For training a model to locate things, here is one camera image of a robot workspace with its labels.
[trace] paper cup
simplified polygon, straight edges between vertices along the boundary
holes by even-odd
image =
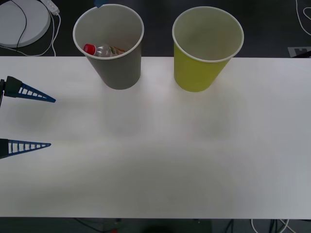
[[[174,77],[192,92],[208,88],[241,49],[244,33],[228,12],[201,6],[182,13],[173,25]]]
[[[73,40],[91,62],[102,80],[111,88],[127,89],[140,78],[141,47],[144,25],[132,9],[106,4],[86,11],[73,28]],[[127,50],[115,57],[97,57],[86,53],[85,44],[103,44]]]

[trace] cup rim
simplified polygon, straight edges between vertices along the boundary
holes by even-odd
[[[85,52],[83,49],[80,48],[80,46],[78,45],[77,43],[77,40],[76,40],[76,36],[75,36],[75,32],[76,32],[76,28],[77,28],[77,25],[79,23],[79,21],[86,15],[88,14],[89,12],[91,11],[94,11],[96,9],[99,9],[101,7],[107,7],[107,6],[118,6],[118,7],[122,7],[122,8],[126,8],[127,10],[130,10],[131,12],[133,12],[137,17],[138,19],[140,20],[141,22],[141,35],[140,35],[140,38],[138,40],[138,42],[127,52],[123,53],[123,54],[120,54],[118,56],[114,56],[114,57],[97,57],[97,56],[94,56],[94,55],[91,55],[91,54],[88,54],[87,52]],[[114,59],[118,59],[120,57],[123,57],[123,56],[126,56],[127,54],[131,53],[133,50],[135,50],[138,45],[141,43],[142,41],[142,38],[144,36],[144,32],[145,32],[145,27],[144,27],[144,23],[141,19],[141,17],[139,16],[139,14],[134,11],[133,9],[127,7],[127,6],[123,6],[123,5],[120,5],[120,4],[104,4],[102,5],[101,7],[93,7],[91,9],[89,9],[88,11],[84,12],[79,18],[78,20],[76,21],[76,23],[74,24],[74,27],[73,27],[73,31],[72,31],[72,37],[73,37],[73,41],[74,41],[74,44],[76,45],[77,49],[83,53],[85,56],[87,57],[91,57],[91,58],[94,58],[94,59],[98,59],[98,60],[114,60]]]
[[[176,26],[176,23],[178,22],[178,20],[187,12],[189,11],[192,11],[192,10],[195,10],[195,9],[198,9],[198,8],[210,8],[210,9],[213,9],[213,10],[216,10],[216,11],[220,11],[222,13],[225,13],[226,15],[230,16],[239,26],[239,29],[241,30],[241,33],[242,33],[242,39],[241,39],[241,44],[239,46],[239,48],[237,49],[237,51],[235,53],[233,53],[232,55],[226,57],[226,58],[223,58],[223,59],[220,59],[220,60],[204,60],[204,59],[200,59],[200,58],[197,58],[197,57],[194,57],[192,55],[190,55],[189,53],[187,53],[186,51],[184,51],[178,44],[176,38],[175,38],[175,26]],[[186,56],[194,59],[194,60],[197,60],[199,62],[206,62],[206,63],[218,63],[218,62],[224,62],[224,61],[227,61],[229,59],[231,59],[232,57],[234,57],[242,48],[243,46],[243,43],[244,43],[244,31],[243,31],[243,28],[241,26],[241,24],[238,22],[238,20],[233,17],[230,13],[228,13],[227,11],[224,11],[222,9],[219,9],[219,8],[216,8],[216,7],[212,7],[212,6],[197,6],[197,7],[193,7],[193,8],[190,8],[186,11],[184,11],[183,13],[181,13],[177,19],[175,20],[174,24],[173,24],[173,29],[172,29],[172,35],[173,35],[173,40],[174,40],[174,43],[176,44],[176,46],[183,52],[183,54],[185,54]]]

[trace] red bottle cap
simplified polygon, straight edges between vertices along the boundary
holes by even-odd
[[[87,52],[88,54],[94,55],[96,52],[96,47],[91,44],[86,44],[83,50]]]

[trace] white round device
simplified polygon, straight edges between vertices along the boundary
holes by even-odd
[[[18,47],[29,45],[41,38],[50,25],[50,14],[46,7],[36,0],[14,0],[27,17],[27,27]],[[25,28],[25,15],[13,2],[0,5],[0,45],[16,48]]]

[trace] yellow paper cup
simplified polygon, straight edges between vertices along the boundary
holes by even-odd
[[[174,76],[192,92],[207,89],[242,48],[244,33],[228,12],[209,6],[191,8],[173,25]]]

